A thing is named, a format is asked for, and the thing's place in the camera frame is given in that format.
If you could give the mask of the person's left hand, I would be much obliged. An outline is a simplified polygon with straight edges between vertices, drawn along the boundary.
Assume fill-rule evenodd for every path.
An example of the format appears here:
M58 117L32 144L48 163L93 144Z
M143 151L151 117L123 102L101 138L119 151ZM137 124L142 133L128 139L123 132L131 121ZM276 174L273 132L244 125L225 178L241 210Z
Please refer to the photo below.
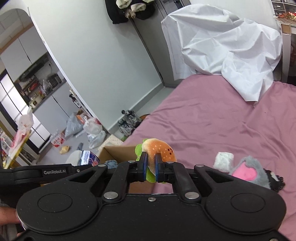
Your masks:
M16 209L6 206L0 207L0 226L20 223Z

